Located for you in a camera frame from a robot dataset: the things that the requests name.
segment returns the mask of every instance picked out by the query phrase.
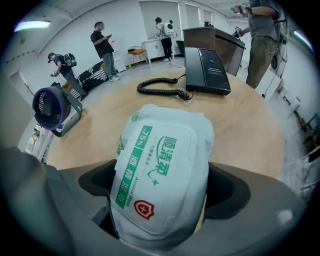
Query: hand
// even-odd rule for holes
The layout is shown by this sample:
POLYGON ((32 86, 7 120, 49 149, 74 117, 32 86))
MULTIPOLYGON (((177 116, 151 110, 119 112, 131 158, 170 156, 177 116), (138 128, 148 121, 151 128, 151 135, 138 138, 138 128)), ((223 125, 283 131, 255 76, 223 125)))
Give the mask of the hand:
POLYGON ((231 7, 230 10, 233 11, 234 14, 240 14, 243 17, 248 17, 250 15, 249 10, 246 8, 243 8, 241 5, 236 5, 234 7, 231 7))

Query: fan stand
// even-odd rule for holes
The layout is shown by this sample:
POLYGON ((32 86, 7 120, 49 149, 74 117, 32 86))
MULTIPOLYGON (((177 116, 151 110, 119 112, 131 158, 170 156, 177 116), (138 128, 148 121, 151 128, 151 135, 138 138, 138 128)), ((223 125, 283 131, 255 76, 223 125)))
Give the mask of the fan stand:
POLYGON ((61 127, 59 127, 59 129, 61 129, 61 131, 57 131, 57 130, 52 130, 51 132, 57 136, 57 137, 62 137, 63 135, 66 134, 67 131, 69 131, 69 129, 75 125, 76 122, 79 121, 79 119, 81 118, 81 114, 82 114, 82 103, 77 100, 75 97, 72 96, 72 94, 67 90, 67 89, 62 89, 62 92, 64 94, 64 96, 66 97, 66 99, 70 102, 70 104, 72 105, 72 107, 75 109, 76 113, 75 115, 73 115, 70 120, 68 120, 65 124, 62 124, 61 127))

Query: alcohol wipes package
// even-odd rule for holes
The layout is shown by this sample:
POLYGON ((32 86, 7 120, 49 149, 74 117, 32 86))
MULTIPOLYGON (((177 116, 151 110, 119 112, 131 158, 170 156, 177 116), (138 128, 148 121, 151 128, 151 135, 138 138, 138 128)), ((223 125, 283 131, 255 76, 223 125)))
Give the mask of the alcohol wipes package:
POLYGON ((132 116, 120 137, 110 194, 122 241, 160 253, 194 232, 213 143, 202 113, 148 104, 132 116))

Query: trash bin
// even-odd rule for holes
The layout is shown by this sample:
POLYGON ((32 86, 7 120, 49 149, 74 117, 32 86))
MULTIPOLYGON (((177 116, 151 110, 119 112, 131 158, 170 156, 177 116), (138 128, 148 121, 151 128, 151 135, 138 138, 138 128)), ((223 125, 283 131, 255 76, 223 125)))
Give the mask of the trash bin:
POLYGON ((177 40, 176 44, 178 45, 178 48, 180 50, 182 57, 184 57, 185 56, 185 41, 177 40))

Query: round wooden table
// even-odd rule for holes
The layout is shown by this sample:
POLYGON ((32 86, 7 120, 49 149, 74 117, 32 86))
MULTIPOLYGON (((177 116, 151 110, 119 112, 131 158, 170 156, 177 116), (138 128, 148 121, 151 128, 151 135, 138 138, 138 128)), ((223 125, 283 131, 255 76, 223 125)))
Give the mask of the round wooden table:
MULTIPOLYGON (((151 103, 202 112, 214 130, 211 162, 276 178, 284 156, 284 138, 278 121, 264 99, 235 76, 227 74, 231 87, 227 96, 196 92, 191 100, 184 101, 137 92, 137 85, 142 81, 178 78, 184 73, 185 70, 176 69, 151 75, 101 96, 83 110, 79 122, 64 137, 53 140, 47 163, 60 170, 114 159, 127 121, 143 105, 151 103)), ((157 83, 149 88, 186 91, 186 77, 175 85, 157 83)))

